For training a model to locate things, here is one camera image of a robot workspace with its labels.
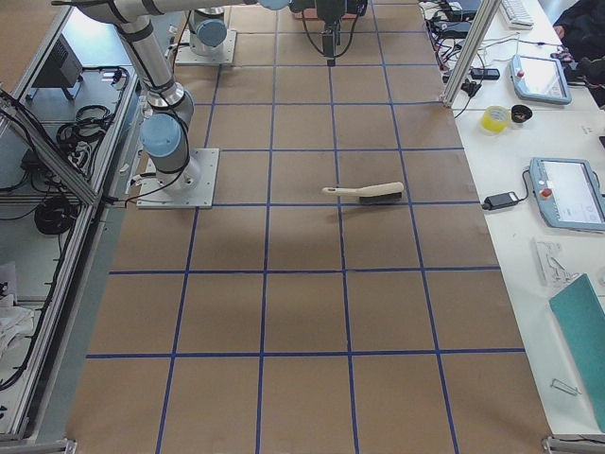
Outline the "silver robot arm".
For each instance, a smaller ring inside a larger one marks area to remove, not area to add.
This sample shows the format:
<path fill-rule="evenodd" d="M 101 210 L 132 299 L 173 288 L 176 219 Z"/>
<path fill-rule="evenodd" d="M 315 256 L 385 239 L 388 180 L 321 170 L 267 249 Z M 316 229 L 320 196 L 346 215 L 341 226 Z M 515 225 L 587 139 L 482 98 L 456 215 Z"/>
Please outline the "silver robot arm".
<path fill-rule="evenodd" d="M 307 40 L 312 47 L 322 55 L 328 67 L 334 67 L 337 59 L 345 55 L 353 43 L 357 21 L 366 14 L 367 1 L 245 1 L 245 4 L 260 4 L 266 9 L 278 10 L 289 8 L 292 13 L 299 14 Z M 318 46 L 310 35 L 305 13 L 314 10 L 316 18 L 323 22 Z M 341 23 L 346 15 L 352 15 L 354 21 L 349 32 L 348 42 L 342 50 Z M 189 12 L 187 29 L 190 33 L 191 49 L 201 55 L 202 51 L 219 49 L 226 41 L 229 29 L 224 22 L 224 8 L 212 7 L 194 9 Z"/>
<path fill-rule="evenodd" d="M 78 9 L 88 18 L 114 26 L 134 69 L 147 89 L 151 117 L 141 127 L 141 142 L 155 166 L 162 190 L 182 193 L 201 178 L 188 143 L 195 111 L 190 93 L 178 83 L 151 22 L 172 12 L 239 6 L 239 1 L 53 1 Z"/>

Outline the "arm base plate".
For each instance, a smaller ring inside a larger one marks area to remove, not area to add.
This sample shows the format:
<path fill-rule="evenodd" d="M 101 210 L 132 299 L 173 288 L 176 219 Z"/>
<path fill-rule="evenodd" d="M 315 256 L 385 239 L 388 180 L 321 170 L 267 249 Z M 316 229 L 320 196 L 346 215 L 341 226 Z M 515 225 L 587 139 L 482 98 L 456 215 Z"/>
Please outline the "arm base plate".
<path fill-rule="evenodd" d="M 140 209 L 211 209 L 219 153 L 218 148 L 192 148 L 188 166 L 174 183 L 176 174 L 169 177 L 160 173 L 143 180 L 143 196 L 136 200 L 136 206 Z"/>
<path fill-rule="evenodd" d="M 203 44 L 196 36 L 191 37 L 191 32 L 186 29 L 180 40 L 176 64 L 179 66 L 232 65 L 236 35 L 235 30 L 228 29 L 227 36 L 221 44 L 209 46 Z"/>

